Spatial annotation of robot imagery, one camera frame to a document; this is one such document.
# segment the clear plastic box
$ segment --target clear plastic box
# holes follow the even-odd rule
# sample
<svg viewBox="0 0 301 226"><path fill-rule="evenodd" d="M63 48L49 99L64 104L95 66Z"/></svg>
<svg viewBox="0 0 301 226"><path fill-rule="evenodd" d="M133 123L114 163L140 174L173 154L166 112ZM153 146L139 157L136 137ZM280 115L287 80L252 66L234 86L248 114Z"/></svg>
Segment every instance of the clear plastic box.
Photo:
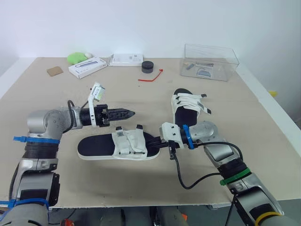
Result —
<svg viewBox="0 0 301 226"><path fill-rule="evenodd" d="M228 81L238 65L231 48L185 44L181 75Z"/></svg>

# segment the blue zip tie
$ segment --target blue zip tie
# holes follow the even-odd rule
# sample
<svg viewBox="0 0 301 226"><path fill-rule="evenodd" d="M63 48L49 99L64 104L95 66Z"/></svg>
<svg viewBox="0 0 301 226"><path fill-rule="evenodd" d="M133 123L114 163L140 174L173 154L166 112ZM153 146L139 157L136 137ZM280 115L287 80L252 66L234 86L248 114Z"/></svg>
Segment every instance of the blue zip tie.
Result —
<svg viewBox="0 0 301 226"><path fill-rule="evenodd" d="M60 140L50 139L50 138L38 138L38 137L14 137L15 141L20 142L37 142L37 143L51 143L51 144L59 144Z"/></svg>
<svg viewBox="0 0 301 226"><path fill-rule="evenodd" d="M187 125L183 125L183 129L185 131L185 134L186 134L186 137L187 137L187 140L188 140L189 149L194 149L194 145L193 145L190 133L189 133L189 127Z"/></svg>
<svg viewBox="0 0 301 226"><path fill-rule="evenodd" d="M41 198L32 198L32 199L23 199L20 201L17 201L16 199L11 199L9 201L0 201L1 205L7 205L8 208L13 208L17 205L21 204L27 204L27 203L32 203L32 202L41 202L47 206L47 209L49 209L49 203L46 199L41 199Z"/></svg>

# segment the black cable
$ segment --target black cable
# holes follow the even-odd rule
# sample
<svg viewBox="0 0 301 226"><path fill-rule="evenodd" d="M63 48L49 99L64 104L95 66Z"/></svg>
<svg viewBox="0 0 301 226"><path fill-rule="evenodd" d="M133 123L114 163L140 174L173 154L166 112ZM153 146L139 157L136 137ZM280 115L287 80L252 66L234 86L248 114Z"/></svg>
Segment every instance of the black cable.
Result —
<svg viewBox="0 0 301 226"><path fill-rule="evenodd" d="M71 213L68 217L66 217L66 218L64 218L64 219L69 219L69 218L74 214L75 211L76 211L76 209L74 209L74 210L72 211L72 213ZM49 222L49 224L50 224L50 225L59 225L59 224L61 224L61 222L60 222L60 223L50 223L50 222Z"/></svg>
<svg viewBox="0 0 301 226"><path fill-rule="evenodd" d="M84 108L84 107L87 105L87 103L89 103L89 101L86 101L86 102L84 103L84 105L81 107L81 109Z"/></svg>
<svg viewBox="0 0 301 226"><path fill-rule="evenodd" d="M9 192L8 192L8 200L12 199L12 195L13 195L13 189L14 189L14 183L15 183L15 179L18 173L18 169L19 169L19 163L15 169L15 172L13 174L13 178L10 181L10 185L9 185Z"/></svg>
<svg viewBox="0 0 301 226"><path fill-rule="evenodd" d="M69 128L67 128L63 133L66 133L69 130L71 130L74 125L74 117L73 117L73 113L72 113L72 109L71 109L71 106L74 107L74 103L71 100L68 100L67 103L68 103L68 110L69 110L69 114L70 114L71 123L70 123Z"/></svg>
<svg viewBox="0 0 301 226"><path fill-rule="evenodd" d="M209 173L203 177L201 177L200 179L198 179L196 182L194 182L192 185L190 186L186 186L183 181L182 181L182 177L181 177L181 171L180 171L180 164L179 164L179 161L178 161L178 158L176 156L176 154L174 153L174 160L175 160L175 163L177 165L177 170L178 170L178 178L179 178L179 181L180 181L180 184L182 185L183 188L185 189L192 189L195 185L197 185L199 182L201 182L202 180L206 179L207 177L210 177L210 176L214 176L214 175L220 175L220 173Z"/></svg>
<svg viewBox="0 0 301 226"><path fill-rule="evenodd" d="M229 146L232 146L238 151L241 160L242 161L244 160L243 154L242 154L241 150L239 149L239 147L237 147L236 145L234 145L232 143L228 143L228 142L205 142L205 143L201 143L201 144L195 144L196 147L203 146L203 145L229 145Z"/></svg>
<svg viewBox="0 0 301 226"><path fill-rule="evenodd" d="M231 202L231 206L230 206L230 209L229 209L229 212L228 212L228 215L227 215L227 220L226 220L225 226L227 226L228 223L229 223L230 216L231 216L231 213L232 213L232 209L233 209L233 206L234 206L234 199L235 199L235 195L233 196L233 199L232 199L232 202Z"/></svg>

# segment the white wall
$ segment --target white wall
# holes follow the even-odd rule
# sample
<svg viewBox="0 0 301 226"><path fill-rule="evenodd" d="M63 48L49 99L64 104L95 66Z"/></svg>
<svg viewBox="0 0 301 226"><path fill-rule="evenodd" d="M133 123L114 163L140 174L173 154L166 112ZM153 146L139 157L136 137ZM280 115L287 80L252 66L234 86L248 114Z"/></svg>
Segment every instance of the white wall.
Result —
<svg viewBox="0 0 301 226"><path fill-rule="evenodd" d="M15 48L6 44L0 35L0 76L18 59Z"/></svg>
<svg viewBox="0 0 301 226"><path fill-rule="evenodd" d="M184 43L230 47L296 120L300 11L300 0L2 0L0 24L20 57L181 57Z"/></svg>

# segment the green zip tie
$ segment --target green zip tie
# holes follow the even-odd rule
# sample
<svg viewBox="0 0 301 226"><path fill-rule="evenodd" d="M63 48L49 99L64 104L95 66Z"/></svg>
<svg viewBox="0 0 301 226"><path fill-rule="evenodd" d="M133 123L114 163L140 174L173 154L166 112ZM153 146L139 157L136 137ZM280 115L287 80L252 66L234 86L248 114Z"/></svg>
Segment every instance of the green zip tie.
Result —
<svg viewBox="0 0 301 226"><path fill-rule="evenodd" d="M234 180L237 180L237 179L242 178L244 175L248 174L249 172L251 172L250 169L249 169L249 168L246 168L245 170L241 171L241 172L238 173L238 174L235 174L234 176L231 176L230 178L221 180L221 181L220 181L220 184L221 184L222 186L224 186L224 185L226 185L226 184L229 184L229 183L231 183L231 182L234 181Z"/></svg>

